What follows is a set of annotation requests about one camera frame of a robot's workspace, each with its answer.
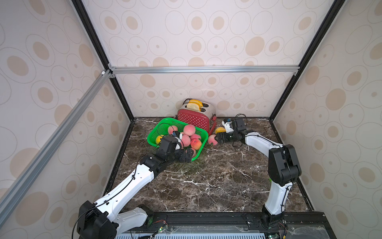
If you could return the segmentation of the pink peach cluster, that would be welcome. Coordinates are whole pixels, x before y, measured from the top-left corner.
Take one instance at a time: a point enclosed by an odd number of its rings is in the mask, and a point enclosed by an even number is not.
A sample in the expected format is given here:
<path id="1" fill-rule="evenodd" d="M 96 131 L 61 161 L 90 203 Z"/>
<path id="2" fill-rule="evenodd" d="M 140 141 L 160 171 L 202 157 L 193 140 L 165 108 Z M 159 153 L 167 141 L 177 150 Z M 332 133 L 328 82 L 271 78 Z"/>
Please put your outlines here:
<path id="1" fill-rule="evenodd" d="M 192 136 L 196 133 L 196 127 L 192 124 L 184 126 L 183 133 L 188 136 Z"/>
<path id="2" fill-rule="evenodd" d="M 211 134 L 208 138 L 208 144 L 212 144 L 213 146 L 217 145 L 218 142 L 216 140 L 216 135 L 215 134 Z"/>
<path id="3" fill-rule="evenodd" d="M 190 139 L 201 139 L 201 136 L 198 134 L 193 134 L 192 136 L 190 136 Z"/>

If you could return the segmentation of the red orange peach with leaf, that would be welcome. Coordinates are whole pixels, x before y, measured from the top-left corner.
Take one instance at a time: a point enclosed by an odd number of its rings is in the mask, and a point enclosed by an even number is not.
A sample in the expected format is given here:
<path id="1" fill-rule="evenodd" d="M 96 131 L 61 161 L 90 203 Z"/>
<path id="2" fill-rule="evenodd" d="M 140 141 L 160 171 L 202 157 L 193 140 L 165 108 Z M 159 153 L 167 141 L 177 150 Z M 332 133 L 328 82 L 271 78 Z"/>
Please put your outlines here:
<path id="1" fill-rule="evenodd" d="M 191 148 L 199 150 L 202 147 L 202 142 L 198 138 L 193 138 L 190 143 Z"/>

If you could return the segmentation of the pink peach front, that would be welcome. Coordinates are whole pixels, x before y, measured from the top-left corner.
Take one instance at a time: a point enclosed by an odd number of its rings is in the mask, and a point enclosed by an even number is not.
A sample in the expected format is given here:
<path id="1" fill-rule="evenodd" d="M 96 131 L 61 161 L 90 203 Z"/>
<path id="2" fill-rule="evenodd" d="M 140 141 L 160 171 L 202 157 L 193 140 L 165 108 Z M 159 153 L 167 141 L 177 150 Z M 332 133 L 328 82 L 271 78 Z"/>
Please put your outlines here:
<path id="1" fill-rule="evenodd" d="M 169 135 L 172 135 L 174 131 L 178 131 L 177 126 L 171 125 L 171 126 L 168 127 L 168 134 Z"/>

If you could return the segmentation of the green plastic basket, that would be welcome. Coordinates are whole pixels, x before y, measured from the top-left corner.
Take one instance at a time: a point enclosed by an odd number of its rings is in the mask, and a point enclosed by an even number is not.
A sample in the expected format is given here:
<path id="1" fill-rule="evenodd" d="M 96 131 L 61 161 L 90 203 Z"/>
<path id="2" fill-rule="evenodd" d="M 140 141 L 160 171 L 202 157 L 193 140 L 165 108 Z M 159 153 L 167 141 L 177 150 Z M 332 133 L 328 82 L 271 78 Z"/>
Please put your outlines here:
<path id="1" fill-rule="evenodd" d="M 183 129 L 188 123 L 182 122 L 180 120 L 174 119 L 174 118 L 164 118 L 162 119 L 148 134 L 147 136 L 147 142 L 151 146 L 158 147 L 159 145 L 156 143 L 156 138 L 159 135 L 167 135 L 168 134 L 168 128 L 170 126 L 176 126 L 179 130 L 179 132 L 183 132 Z M 206 142 L 208 141 L 209 135 L 208 132 L 202 128 L 196 127 L 196 134 L 201 137 L 201 147 L 196 151 L 196 156 L 192 158 L 192 161 L 195 161 L 200 156 Z"/>

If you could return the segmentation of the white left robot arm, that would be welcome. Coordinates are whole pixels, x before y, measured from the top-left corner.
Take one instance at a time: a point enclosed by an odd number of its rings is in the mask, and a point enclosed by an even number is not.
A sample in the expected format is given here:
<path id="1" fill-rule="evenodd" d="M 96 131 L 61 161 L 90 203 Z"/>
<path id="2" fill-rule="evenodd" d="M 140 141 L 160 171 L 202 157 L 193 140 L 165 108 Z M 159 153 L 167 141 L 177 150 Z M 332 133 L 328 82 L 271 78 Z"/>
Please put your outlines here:
<path id="1" fill-rule="evenodd" d="M 152 216 L 146 207 L 136 207 L 126 213 L 121 213 L 121 210 L 169 165 L 192 161 L 194 152 L 184 146 L 184 137 L 178 131 L 164 136 L 155 153 L 143 155 L 132 173 L 118 186 L 94 203 L 84 202 L 73 232 L 78 233 L 81 239 L 114 239 L 134 228 L 150 226 Z"/>

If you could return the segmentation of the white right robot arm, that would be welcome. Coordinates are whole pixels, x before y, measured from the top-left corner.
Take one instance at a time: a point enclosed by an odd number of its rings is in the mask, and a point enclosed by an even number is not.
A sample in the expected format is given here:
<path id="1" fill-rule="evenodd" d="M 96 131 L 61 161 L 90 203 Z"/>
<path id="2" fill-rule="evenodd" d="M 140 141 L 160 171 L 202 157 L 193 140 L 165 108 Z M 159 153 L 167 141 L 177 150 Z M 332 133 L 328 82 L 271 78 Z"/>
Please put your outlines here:
<path id="1" fill-rule="evenodd" d="M 248 129 L 244 119 L 224 119 L 222 129 L 211 136 L 218 144 L 240 142 L 250 146 L 268 158 L 268 175 L 271 188 L 262 207 L 261 222 L 265 227 L 279 223 L 285 212 L 285 203 L 293 184 L 302 171 L 295 148 L 291 144 L 276 143 L 260 133 Z"/>

